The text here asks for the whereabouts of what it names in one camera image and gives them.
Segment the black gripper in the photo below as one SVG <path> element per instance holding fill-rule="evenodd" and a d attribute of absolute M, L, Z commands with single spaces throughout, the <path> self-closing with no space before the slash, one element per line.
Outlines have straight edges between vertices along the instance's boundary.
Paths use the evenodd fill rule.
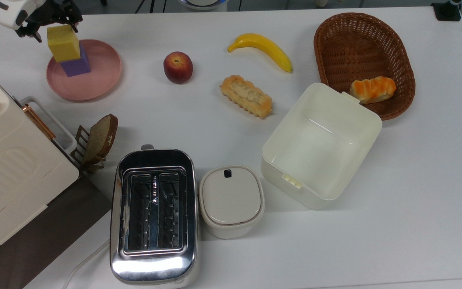
<path fill-rule="evenodd" d="M 75 33 L 78 33 L 77 25 L 83 20 L 82 13 L 73 0 L 31 0 L 32 8 L 27 10 L 26 27 L 21 26 L 15 32 L 20 38 L 35 38 L 41 43 L 42 38 L 38 33 L 41 26 L 59 23 L 69 24 Z"/>

